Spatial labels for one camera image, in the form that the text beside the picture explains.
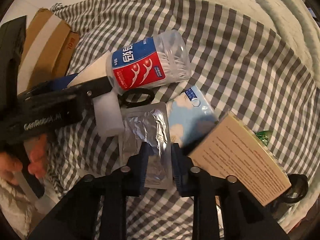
silver foil packet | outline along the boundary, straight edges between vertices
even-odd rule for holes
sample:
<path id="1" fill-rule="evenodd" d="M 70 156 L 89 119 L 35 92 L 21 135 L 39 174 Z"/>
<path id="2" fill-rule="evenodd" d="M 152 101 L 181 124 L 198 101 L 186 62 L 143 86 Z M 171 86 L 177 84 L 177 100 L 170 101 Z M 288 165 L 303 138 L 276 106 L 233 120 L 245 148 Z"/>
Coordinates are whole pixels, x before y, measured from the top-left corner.
<path id="1" fill-rule="evenodd" d="M 119 135 L 120 165 L 139 153 L 142 142 L 153 149 L 145 187 L 169 189 L 173 185 L 171 142 L 165 103 L 122 109 L 124 133 Z"/>

gingham fabric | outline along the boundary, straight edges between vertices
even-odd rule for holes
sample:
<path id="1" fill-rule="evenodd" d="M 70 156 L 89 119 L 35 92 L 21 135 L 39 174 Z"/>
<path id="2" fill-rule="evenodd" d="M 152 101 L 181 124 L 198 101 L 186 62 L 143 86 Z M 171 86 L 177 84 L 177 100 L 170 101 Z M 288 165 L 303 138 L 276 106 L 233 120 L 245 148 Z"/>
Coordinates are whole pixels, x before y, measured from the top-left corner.
<path id="1" fill-rule="evenodd" d="M 319 89 L 273 30 L 203 0 L 88 0 L 57 4 L 52 11 L 81 36 L 68 74 L 107 50 L 178 30 L 192 77 L 155 89 L 154 102 L 167 102 L 197 85 L 218 116 L 232 109 L 253 131 L 273 130 L 269 149 L 285 171 L 312 179 L 319 165 Z M 117 138 L 102 140 L 95 127 L 94 115 L 84 112 L 82 122 L 57 132 L 49 174 L 60 195 L 79 179 L 77 169 L 108 174 L 119 167 Z M 146 189 L 128 200 L 129 239 L 191 239 L 192 221 L 193 200 L 179 198 L 175 189 Z"/>

white tape stripe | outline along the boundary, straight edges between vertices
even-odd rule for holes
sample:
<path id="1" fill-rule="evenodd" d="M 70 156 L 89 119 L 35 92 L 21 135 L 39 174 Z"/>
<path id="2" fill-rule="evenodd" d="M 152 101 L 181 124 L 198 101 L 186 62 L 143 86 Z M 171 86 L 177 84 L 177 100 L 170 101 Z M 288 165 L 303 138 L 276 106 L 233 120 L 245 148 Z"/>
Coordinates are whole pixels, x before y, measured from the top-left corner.
<path id="1" fill-rule="evenodd" d="M 62 20 L 59 17 L 52 15 L 36 36 L 18 73 L 17 94 L 20 94 L 27 89 L 38 58 L 40 57 L 45 44 L 61 21 Z"/>

tissue packet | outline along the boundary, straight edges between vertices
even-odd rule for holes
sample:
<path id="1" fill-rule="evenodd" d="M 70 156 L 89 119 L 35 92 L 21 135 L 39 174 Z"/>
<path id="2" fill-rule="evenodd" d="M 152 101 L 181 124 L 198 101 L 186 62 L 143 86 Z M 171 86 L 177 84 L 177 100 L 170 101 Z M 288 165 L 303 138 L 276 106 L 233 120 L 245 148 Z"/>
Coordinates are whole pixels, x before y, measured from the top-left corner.
<path id="1" fill-rule="evenodd" d="M 182 148 L 207 135 L 219 119 L 197 86 L 167 103 L 171 143 Z"/>
<path id="2" fill-rule="evenodd" d="M 153 149 L 149 156 L 145 187 L 169 189 L 173 185 L 171 142 L 165 103 L 121 110 L 124 132 L 119 135 L 120 165 L 140 151 L 142 142 Z"/>

metal bolt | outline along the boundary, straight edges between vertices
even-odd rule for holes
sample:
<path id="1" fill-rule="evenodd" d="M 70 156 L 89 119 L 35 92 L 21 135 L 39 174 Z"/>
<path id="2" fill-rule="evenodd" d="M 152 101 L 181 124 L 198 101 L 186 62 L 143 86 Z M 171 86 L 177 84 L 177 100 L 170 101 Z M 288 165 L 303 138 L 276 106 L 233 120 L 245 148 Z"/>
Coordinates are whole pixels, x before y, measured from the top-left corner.
<path id="1" fill-rule="evenodd" d="M 235 177 L 235 176 L 228 176 L 227 177 L 227 180 L 230 182 L 230 183 L 235 183 L 238 181 L 238 179 Z"/>
<path id="2" fill-rule="evenodd" d="M 201 169 L 197 166 L 193 166 L 193 167 L 191 167 L 190 171 L 192 173 L 199 173 L 201 171 Z"/>
<path id="3" fill-rule="evenodd" d="M 123 173 L 129 172 L 129 171 L 130 171 L 130 167 L 129 167 L 129 166 L 122 166 L 122 167 L 120 168 L 120 170 L 121 170 Z"/>
<path id="4" fill-rule="evenodd" d="M 94 176 L 91 175 L 91 174 L 87 174 L 82 179 L 83 179 L 84 182 L 91 182 L 91 181 L 93 181 Z"/>

